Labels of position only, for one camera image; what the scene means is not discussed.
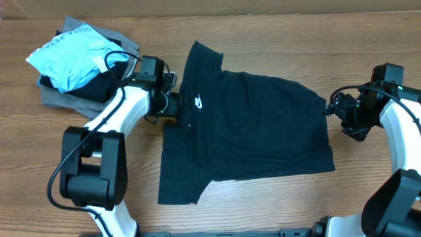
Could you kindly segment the grey folded shirt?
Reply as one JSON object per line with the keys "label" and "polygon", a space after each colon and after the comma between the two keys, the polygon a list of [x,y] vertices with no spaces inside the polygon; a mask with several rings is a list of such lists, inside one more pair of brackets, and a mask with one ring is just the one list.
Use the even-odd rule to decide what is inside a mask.
{"label": "grey folded shirt", "polygon": [[[88,24],[86,22],[82,22],[81,20],[76,20],[68,16],[60,30],[57,31],[55,36],[58,36],[64,32],[68,32],[74,30],[75,28],[83,25]],[[120,54],[127,55],[129,57],[128,66],[123,73],[122,79],[117,78],[117,76],[112,72],[111,68],[108,68],[108,72],[110,77],[114,79],[115,85],[116,80],[123,80],[128,77],[135,69],[137,58],[139,57],[139,45],[132,41],[130,38],[127,38],[120,32],[115,32],[112,30],[108,30],[105,28],[101,28],[98,26],[90,25],[93,27],[95,31],[100,33],[105,38],[113,38],[116,40],[120,40],[122,42],[122,50],[119,51]],[[118,53],[117,51],[107,53],[106,57],[109,57],[112,54]],[[59,90],[55,91],[53,89],[47,88],[46,86],[39,85],[38,80],[42,75],[40,74],[39,78],[37,79],[37,85],[41,90],[41,102],[44,106],[52,107],[52,108],[61,108],[66,107],[70,109],[74,109],[75,111],[93,119],[95,118],[111,101],[114,95],[106,100],[104,103],[91,101],[88,99],[79,98],[73,95],[61,93]]]}

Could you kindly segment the black Nike t-shirt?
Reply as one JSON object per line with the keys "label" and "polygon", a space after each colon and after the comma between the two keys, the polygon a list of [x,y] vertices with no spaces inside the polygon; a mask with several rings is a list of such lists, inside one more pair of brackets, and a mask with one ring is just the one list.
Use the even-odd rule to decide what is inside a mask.
{"label": "black Nike t-shirt", "polygon": [[213,181],[335,169],[323,97],[297,82],[223,70],[222,61],[199,42],[191,47],[180,115],[164,128],[161,205],[197,203]]}

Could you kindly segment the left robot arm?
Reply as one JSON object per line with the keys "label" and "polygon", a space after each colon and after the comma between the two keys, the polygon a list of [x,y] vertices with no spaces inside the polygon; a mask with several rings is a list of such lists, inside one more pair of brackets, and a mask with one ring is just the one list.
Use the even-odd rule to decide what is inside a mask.
{"label": "left robot arm", "polygon": [[162,82],[147,72],[136,73],[96,118],[64,131],[57,173],[61,196],[90,214],[100,236],[140,235],[124,203],[128,185],[125,141],[141,118],[176,117],[179,97],[171,91],[176,81],[172,71],[163,74]]}

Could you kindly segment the light blue folded shirt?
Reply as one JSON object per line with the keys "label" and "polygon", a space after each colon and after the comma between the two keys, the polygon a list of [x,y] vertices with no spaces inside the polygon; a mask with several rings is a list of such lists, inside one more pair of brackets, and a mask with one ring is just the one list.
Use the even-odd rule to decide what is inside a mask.
{"label": "light blue folded shirt", "polygon": [[[127,55],[120,54],[121,46],[109,41],[92,26],[83,24],[74,30],[55,36],[27,58],[43,76],[50,78],[54,88],[61,93],[85,86],[116,62],[128,62]],[[118,53],[106,57],[107,53]]]}

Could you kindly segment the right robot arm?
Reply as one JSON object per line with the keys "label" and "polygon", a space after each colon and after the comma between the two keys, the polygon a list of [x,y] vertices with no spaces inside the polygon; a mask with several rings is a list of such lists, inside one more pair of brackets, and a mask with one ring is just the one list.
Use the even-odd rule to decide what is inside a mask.
{"label": "right robot arm", "polygon": [[366,202],[362,213],[321,218],[302,236],[419,236],[420,211],[420,90],[391,82],[357,86],[353,98],[336,90],[326,107],[336,114],[347,135],[360,142],[373,126],[385,130],[391,157],[391,177]]}

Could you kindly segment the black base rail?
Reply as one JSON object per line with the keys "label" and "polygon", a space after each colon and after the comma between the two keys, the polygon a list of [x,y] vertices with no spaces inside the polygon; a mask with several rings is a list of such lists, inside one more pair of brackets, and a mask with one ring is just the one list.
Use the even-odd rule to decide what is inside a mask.
{"label": "black base rail", "polygon": [[140,232],[138,237],[310,237],[310,228],[282,228],[277,231],[256,232],[192,232],[170,233],[164,232]]}

